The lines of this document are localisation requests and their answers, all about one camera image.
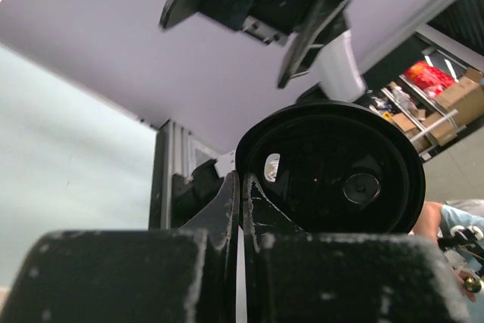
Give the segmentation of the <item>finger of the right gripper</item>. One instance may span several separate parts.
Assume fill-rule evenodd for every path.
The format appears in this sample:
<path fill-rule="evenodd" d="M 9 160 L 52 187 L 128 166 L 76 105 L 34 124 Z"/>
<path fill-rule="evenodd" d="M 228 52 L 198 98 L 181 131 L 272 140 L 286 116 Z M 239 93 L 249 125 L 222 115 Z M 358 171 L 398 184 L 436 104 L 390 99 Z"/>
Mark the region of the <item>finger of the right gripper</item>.
<path fill-rule="evenodd" d="M 277 87 L 309 71 L 322 49 L 350 29 L 345 11 L 351 0 L 314 0 L 296 28 L 296 38 L 284 56 Z"/>

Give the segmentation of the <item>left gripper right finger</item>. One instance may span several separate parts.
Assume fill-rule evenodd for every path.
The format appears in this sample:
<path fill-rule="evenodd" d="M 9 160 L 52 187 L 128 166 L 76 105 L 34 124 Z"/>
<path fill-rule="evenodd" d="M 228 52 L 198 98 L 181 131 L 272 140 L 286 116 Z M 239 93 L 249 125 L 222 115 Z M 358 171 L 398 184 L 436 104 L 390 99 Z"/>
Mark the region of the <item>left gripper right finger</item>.
<path fill-rule="evenodd" d="M 406 234 L 309 234 L 253 174 L 241 192 L 249 322 L 469 322 L 444 257 Z"/>

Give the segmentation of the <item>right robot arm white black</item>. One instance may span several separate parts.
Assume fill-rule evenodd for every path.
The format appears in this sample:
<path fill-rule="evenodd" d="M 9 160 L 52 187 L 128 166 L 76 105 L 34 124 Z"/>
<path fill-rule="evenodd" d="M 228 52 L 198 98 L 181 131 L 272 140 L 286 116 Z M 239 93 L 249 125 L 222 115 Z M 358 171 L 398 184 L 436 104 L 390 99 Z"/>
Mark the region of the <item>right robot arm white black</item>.
<path fill-rule="evenodd" d="M 314 70 L 330 100 L 354 102 L 366 90 L 352 50 L 346 8 L 351 0 L 166 0 L 160 27 L 169 30 L 199 13 L 259 42 L 290 47 L 277 87 Z"/>

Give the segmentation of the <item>black coffee cup lid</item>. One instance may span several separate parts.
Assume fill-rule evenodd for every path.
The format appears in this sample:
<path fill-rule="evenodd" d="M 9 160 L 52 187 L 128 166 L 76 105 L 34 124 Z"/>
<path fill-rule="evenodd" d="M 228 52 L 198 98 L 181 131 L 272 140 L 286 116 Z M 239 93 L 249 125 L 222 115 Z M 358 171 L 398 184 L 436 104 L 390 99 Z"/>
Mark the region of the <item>black coffee cup lid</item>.
<path fill-rule="evenodd" d="M 408 233 L 424 202 L 424 168 L 410 140 L 365 107 L 294 104 L 240 140 L 240 176 L 307 232 Z"/>

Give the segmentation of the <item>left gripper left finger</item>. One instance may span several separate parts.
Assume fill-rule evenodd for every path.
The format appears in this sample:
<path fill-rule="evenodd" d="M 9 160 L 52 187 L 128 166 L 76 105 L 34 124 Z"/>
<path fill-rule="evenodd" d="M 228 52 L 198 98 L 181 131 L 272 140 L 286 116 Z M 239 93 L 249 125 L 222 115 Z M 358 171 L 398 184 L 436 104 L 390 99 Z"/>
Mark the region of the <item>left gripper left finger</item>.
<path fill-rule="evenodd" d="M 239 178 L 177 229 L 55 231 L 26 256 L 3 322 L 233 322 Z"/>

